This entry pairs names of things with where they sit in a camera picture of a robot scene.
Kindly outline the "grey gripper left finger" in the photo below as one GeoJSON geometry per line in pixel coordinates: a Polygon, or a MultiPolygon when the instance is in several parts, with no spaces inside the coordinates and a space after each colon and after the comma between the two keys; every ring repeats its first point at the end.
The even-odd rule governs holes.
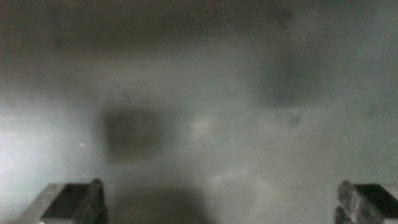
{"type": "Polygon", "coordinates": [[[105,188],[89,183],[54,183],[39,193],[16,224],[109,224],[105,188]]]}

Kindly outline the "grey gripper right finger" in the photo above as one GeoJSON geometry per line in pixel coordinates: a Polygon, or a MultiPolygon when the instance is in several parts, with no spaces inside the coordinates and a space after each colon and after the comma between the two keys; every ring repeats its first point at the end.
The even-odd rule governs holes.
{"type": "Polygon", "coordinates": [[[341,183],[334,224],[398,224],[398,184],[341,183]]]}

